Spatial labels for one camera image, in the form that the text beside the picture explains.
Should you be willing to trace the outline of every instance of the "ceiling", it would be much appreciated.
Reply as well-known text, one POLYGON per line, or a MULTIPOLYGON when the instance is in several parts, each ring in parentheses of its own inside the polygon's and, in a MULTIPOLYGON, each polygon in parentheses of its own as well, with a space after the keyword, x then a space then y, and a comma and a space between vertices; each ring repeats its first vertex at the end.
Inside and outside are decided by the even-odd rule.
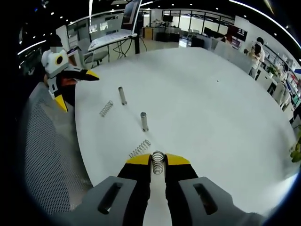
MULTIPOLYGON (((144 6, 144 8, 189 8, 189 9, 203 9, 219 12, 229 16, 247 16, 247 19, 262 28, 269 34, 280 41, 295 58, 301 58, 300 48, 292 41, 292 39, 282 31, 273 22, 261 16, 260 14, 250 10, 246 7, 229 2, 228 0, 153 0, 152 4, 144 6)), ((283 27, 288 26, 288 32, 301 43, 300 19, 297 18, 298 7, 293 0, 237 0, 251 7, 254 7, 266 15, 275 19, 283 27)), ((55 29, 75 21, 89 14, 89 0, 48 0, 46 8, 41 5, 41 0, 20 1, 22 9, 23 27, 23 43, 20 50, 25 47, 42 41, 55 29)), ((93 0, 92 14, 108 11, 112 9, 122 9, 126 3, 125 0, 93 0)))

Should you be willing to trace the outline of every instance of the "gray gripper base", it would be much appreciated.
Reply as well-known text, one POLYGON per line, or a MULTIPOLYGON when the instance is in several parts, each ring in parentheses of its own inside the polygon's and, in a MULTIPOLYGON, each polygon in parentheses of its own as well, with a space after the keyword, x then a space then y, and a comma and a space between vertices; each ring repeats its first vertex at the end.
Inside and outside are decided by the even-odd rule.
POLYGON ((259 226, 264 217, 256 213, 245 213, 233 204, 229 193, 206 177, 179 181, 188 203, 193 226, 259 226), (216 211, 207 214, 197 187, 202 186, 213 200, 216 211))
POLYGON ((108 177, 89 190, 82 204, 74 211, 54 214, 53 220, 69 226, 122 226, 127 204, 135 185, 135 180, 108 177), (115 199, 114 195, 110 198, 112 187, 119 188, 115 199), (114 200, 109 212, 101 213, 99 211, 101 203, 110 199, 114 200))

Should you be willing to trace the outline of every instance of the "cable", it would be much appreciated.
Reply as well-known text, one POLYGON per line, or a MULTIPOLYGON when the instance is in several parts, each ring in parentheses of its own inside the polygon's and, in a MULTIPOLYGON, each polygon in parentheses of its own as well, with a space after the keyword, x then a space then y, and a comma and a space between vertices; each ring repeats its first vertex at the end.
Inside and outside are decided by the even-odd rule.
POLYGON ((115 47, 115 48, 113 49, 114 52, 119 53, 117 59, 120 59, 120 58, 122 57, 122 55, 120 56, 120 54, 123 54, 123 55, 124 55, 124 52, 122 51, 122 45, 123 45, 126 41, 127 41, 127 40, 123 41, 122 43, 121 43, 121 41, 120 41, 120 42, 117 42, 117 47, 115 47))
POLYGON ((144 42, 143 38, 142 38, 142 37, 140 37, 140 39, 141 39, 141 40, 142 40, 142 42, 143 42, 143 45, 144 45, 144 47, 145 47, 145 51, 147 52, 147 47, 146 47, 146 44, 145 44, 145 42, 144 42))
POLYGON ((125 57, 127 57, 127 52, 128 52, 128 51, 130 50, 130 48, 131 48, 132 41, 133 41, 133 39, 131 39, 131 43, 130 43, 129 47, 127 48, 127 51, 126 51, 126 53, 124 54, 124 56, 125 56, 125 57))

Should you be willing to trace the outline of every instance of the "glass wall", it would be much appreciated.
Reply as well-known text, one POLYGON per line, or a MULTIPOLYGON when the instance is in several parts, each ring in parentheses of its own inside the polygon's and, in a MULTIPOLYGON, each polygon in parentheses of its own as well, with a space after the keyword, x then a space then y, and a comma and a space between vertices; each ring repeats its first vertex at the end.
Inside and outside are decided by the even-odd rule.
POLYGON ((188 29, 190 28, 190 16, 191 11, 181 10, 179 27, 182 31, 188 32, 188 29))
MULTIPOLYGON (((140 10, 139 15, 140 17, 143 15, 141 20, 138 18, 141 23, 143 21, 139 27, 151 25, 151 10, 140 10)), ((123 10, 115 10, 96 14, 67 26, 70 47, 78 45, 80 40, 91 43, 97 38, 120 30, 122 18, 123 10)))
POLYGON ((206 13, 204 28, 209 28, 212 31, 219 32, 219 23, 220 23, 220 16, 206 13))
POLYGON ((164 10, 162 15, 173 16, 172 26, 180 27, 185 32, 191 29, 194 33, 204 34, 204 29, 209 28, 212 31, 226 34, 228 26, 234 25, 234 18, 196 10, 164 10))
POLYGON ((198 34, 202 33, 204 17, 205 17, 205 13, 198 12, 198 11, 192 11, 190 29, 194 33, 198 33, 198 34))
POLYGON ((179 27, 180 11, 179 10, 172 10, 170 12, 170 15, 173 16, 173 21, 171 23, 171 26, 172 27, 179 27))
POLYGON ((151 11, 142 11, 143 15, 143 27, 151 26, 151 11))

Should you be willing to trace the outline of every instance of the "laptop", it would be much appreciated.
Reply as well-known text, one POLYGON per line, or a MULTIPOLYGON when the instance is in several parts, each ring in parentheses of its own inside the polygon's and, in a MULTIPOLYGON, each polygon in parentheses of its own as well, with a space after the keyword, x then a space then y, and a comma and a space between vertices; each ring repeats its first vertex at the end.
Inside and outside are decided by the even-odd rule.
POLYGON ((134 31, 141 1, 142 0, 132 0, 131 2, 127 3, 124 9, 121 29, 118 32, 107 34, 103 37, 93 40, 88 51, 93 51, 110 43, 129 38, 130 36, 136 37, 137 34, 134 31))

